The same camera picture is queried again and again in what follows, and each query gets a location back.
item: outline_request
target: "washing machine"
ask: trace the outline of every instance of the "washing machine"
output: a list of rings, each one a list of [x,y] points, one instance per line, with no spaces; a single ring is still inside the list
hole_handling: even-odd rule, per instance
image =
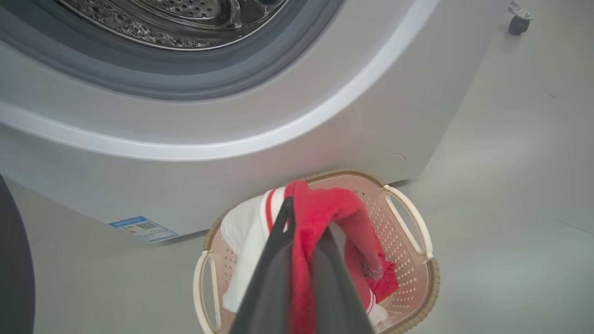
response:
[[[0,172],[156,242],[318,172],[419,175],[508,0],[0,4]]]

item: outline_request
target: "washing machine door opening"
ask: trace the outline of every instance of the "washing machine door opening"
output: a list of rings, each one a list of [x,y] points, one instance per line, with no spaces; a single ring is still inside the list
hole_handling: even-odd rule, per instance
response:
[[[342,0],[4,0],[0,38],[88,83],[164,100],[213,99],[274,77]]]

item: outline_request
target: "laundry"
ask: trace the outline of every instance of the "laundry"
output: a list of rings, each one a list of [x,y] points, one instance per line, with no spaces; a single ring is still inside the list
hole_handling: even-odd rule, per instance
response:
[[[222,237],[238,254],[237,266],[223,296],[224,308],[234,313],[239,310],[276,216],[288,196],[293,196],[296,217],[291,319],[299,326],[292,326],[294,334],[311,333],[315,326],[309,268],[315,245],[327,227],[341,249],[371,324],[385,320],[387,312],[377,302],[394,292],[398,283],[394,264],[385,260],[365,206],[349,190],[311,190],[303,181],[243,202],[223,218]]]

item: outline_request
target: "white basket handle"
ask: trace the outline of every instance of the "white basket handle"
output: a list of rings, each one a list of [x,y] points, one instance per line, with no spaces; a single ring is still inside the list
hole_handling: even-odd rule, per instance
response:
[[[210,323],[210,319],[208,314],[206,313],[206,306],[204,305],[204,296],[203,296],[203,275],[204,275],[204,268],[206,267],[206,263],[210,262],[211,268],[210,272],[212,275],[213,280],[213,295],[214,295],[214,313],[217,323],[217,329],[213,328],[213,325]],[[198,259],[196,263],[196,269],[194,269],[194,307],[196,309],[196,315],[198,316],[198,321],[200,322],[200,326],[204,331],[204,334],[216,334],[219,333],[221,328],[221,312],[220,312],[220,304],[219,304],[219,294],[217,289],[217,274],[214,268],[214,261],[210,259],[210,252],[205,250],[202,252],[202,255]]]
[[[398,190],[394,187],[385,185],[383,189],[387,193],[393,195],[396,199],[398,199],[398,201],[400,201],[402,203],[402,205],[405,207],[405,209],[408,211],[408,213],[412,217],[413,221],[415,222],[416,227],[419,229],[419,233],[421,235],[421,240],[423,242],[424,251],[422,251],[421,248],[418,247],[418,243],[416,242],[415,238],[410,233],[409,228],[406,226],[406,224],[402,220],[402,217],[400,217],[400,214],[398,213],[398,211],[396,210],[396,208],[394,207],[392,202],[389,200],[389,198],[387,198],[388,205],[390,205],[390,208],[392,209],[392,211],[394,212],[396,217],[400,218],[400,219],[398,219],[398,221],[401,224],[402,228],[405,230],[405,233],[408,236],[408,238],[410,239],[411,243],[415,246],[415,250],[417,251],[417,253],[427,257],[427,260],[433,258],[433,244],[431,243],[431,237],[429,236],[429,230],[427,230],[425,221],[423,220],[423,217],[421,217],[421,214],[419,213],[419,211],[415,208],[414,204],[412,204],[412,202],[408,199],[408,197],[406,197],[403,193],[401,193],[400,190]]]

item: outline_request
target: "pink laundry basket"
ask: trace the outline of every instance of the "pink laundry basket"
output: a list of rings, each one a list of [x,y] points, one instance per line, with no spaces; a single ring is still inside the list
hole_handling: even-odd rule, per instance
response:
[[[305,178],[312,189],[346,188],[361,197],[386,258],[396,264],[400,288],[380,304],[388,311],[388,319],[374,327],[376,333],[400,334],[413,328],[431,312],[440,290],[440,270],[433,258],[433,247],[425,222],[419,212],[397,189],[384,185],[376,178],[356,170],[339,169]],[[418,228],[422,248],[415,241],[390,196],[400,201]],[[210,228],[204,241],[204,251],[194,271],[194,306],[205,334],[227,334],[234,314],[221,306],[229,286],[237,254],[221,237],[219,228],[224,212]],[[215,319],[206,312],[203,296],[206,263],[211,264]]]

